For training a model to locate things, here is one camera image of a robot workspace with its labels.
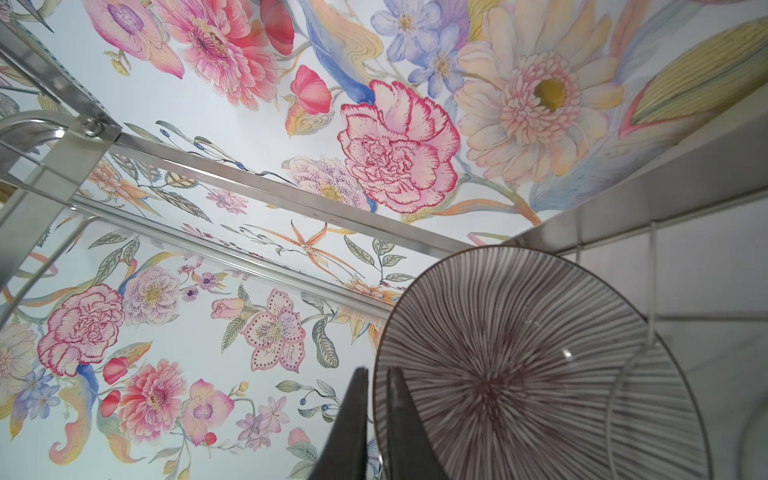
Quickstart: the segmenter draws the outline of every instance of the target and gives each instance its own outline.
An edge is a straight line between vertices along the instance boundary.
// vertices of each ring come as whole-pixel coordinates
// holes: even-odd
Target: plate
[[[575,263],[520,247],[457,253],[397,303],[374,372],[384,458],[386,371],[402,368],[450,478],[610,479],[608,396],[647,324]],[[709,478],[695,401],[658,339],[617,396],[618,478]]]

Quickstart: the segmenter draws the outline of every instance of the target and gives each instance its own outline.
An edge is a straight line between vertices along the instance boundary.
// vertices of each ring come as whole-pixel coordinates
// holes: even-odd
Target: screw
[[[86,118],[82,121],[81,126],[86,137],[96,137],[104,130],[104,125],[94,118]]]

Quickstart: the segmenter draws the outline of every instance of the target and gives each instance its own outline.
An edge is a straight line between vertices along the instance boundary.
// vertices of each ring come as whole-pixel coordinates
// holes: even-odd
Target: pink carnation
[[[187,381],[177,362],[162,359],[157,368],[145,365],[128,380],[118,411],[120,430],[134,443],[160,439],[169,432],[181,414],[181,396]]]
[[[371,82],[374,106],[345,104],[339,133],[346,169],[369,198],[395,212],[433,207],[456,186],[460,139],[448,114],[399,82]]]
[[[40,363],[60,376],[75,376],[78,366],[99,363],[118,340],[123,296],[104,284],[73,295],[48,319],[38,344]]]
[[[232,105],[257,110],[257,98],[277,96],[277,63],[254,20],[249,0],[157,0],[157,14],[174,40],[189,45],[183,60]]]

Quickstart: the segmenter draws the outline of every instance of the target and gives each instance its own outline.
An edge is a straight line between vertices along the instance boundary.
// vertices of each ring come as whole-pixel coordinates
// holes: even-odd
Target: floral ceiling
[[[83,220],[69,214],[3,289],[0,313]],[[3,478],[307,478],[352,372],[373,367],[370,320],[92,223],[0,332]]]
[[[0,5],[136,134],[477,244],[617,183],[768,79],[762,0]],[[3,94],[4,114],[26,101]]]

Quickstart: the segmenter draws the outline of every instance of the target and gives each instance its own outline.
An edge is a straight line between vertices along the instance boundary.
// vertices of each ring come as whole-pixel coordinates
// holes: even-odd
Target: metal rod
[[[16,307],[18,307],[19,303],[22,302],[24,299],[24,296],[29,293],[29,290],[32,288],[35,283],[37,283],[38,280],[45,274],[45,272],[48,271],[48,269],[51,268],[51,266],[54,264],[56,260],[61,256],[61,254],[70,246],[70,244],[74,241],[75,238],[78,237],[81,233],[83,233],[83,230],[85,230],[85,227],[93,223],[95,220],[98,220],[99,216],[94,215],[92,217],[88,217],[85,220],[83,220],[80,225],[72,233],[69,234],[69,236],[64,240],[64,243],[62,243],[59,248],[56,249],[56,251],[48,258],[48,260],[43,263],[43,265],[38,269],[37,272],[35,272],[35,275],[32,276],[31,279],[27,280],[24,283],[24,286],[16,293],[15,298],[13,299],[13,302],[11,302],[10,305],[8,305],[8,308],[0,314],[0,330],[3,329],[6,322],[8,322],[8,319],[11,318],[11,314],[14,310],[16,310]]]

